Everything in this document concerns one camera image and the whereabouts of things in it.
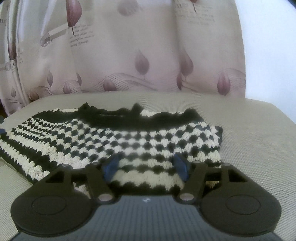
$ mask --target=checkered knit pattern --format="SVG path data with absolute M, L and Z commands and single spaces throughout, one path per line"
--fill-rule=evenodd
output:
M 193 109 L 150 112 L 79 109 L 39 113 L 0 135 L 0 156 L 30 182 L 41 180 L 59 164 L 83 168 L 121 153 L 109 187 L 116 194 L 177 194 L 184 183 L 172 166 L 175 152 L 189 161 L 221 165 L 222 128 L 209 126 Z

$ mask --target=white logo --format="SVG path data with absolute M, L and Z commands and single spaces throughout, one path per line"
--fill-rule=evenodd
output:
M 146 197 L 146 198 L 143 198 L 142 200 L 143 200 L 143 202 L 145 202 L 145 203 L 147 203 L 147 202 L 150 202 L 150 201 L 151 201 L 151 199 L 150 199 L 150 198 L 148 198 L 148 197 Z

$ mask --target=beige cushion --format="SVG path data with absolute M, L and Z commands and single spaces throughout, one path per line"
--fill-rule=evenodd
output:
M 83 103 L 116 110 L 139 103 L 151 111 L 195 108 L 211 125 L 223 127 L 221 158 L 273 194 L 282 216 L 275 233 L 284 241 L 296 240 L 296 125 L 271 104 L 249 99 L 199 93 L 84 93 L 37 100 L 5 119 L 6 130 L 30 116 L 55 108 L 77 108 Z M 10 216 L 13 200 L 30 184 L 6 165 L 0 166 L 0 240 L 16 234 Z

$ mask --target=black and white sweater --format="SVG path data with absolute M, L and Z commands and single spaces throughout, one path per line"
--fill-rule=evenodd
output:
M 221 165 L 222 128 L 209 126 L 193 109 L 151 112 L 135 104 L 106 111 L 90 107 L 41 112 L 0 135 L 0 156 L 31 183 L 59 164 L 73 168 L 121 152 L 110 188 L 116 194 L 177 194 L 184 183 L 171 158 Z

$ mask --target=ridged gray surface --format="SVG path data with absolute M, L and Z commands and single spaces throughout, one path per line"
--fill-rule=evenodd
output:
M 260 237 L 234 237 L 205 223 L 195 207 L 181 205 L 171 196 L 123 196 L 101 206 L 80 229 L 59 237 L 38 238 L 20 234 L 12 241 L 280 241 L 269 233 Z
M 282 206 L 282 216 L 275 233 L 284 241 L 296 240 L 296 125 L 271 104 L 249 99 L 233 99 L 200 93 L 85 93 L 58 95 L 37 100 L 7 118 L 3 126 L 15 127 L 30 116 L 55 108 L 77 108 L 83 103 L 116 110 L 139 103 L 150 111 L 183 111 L 195 108 L 208 124 L 223 127 L 221 158 L 233 164 L 274 195 Z M 15 235 L 10 205 L 17 196 L 22 179 L 0 176 L 1 205 L 7 206 L 0 219 L 5 237 Z

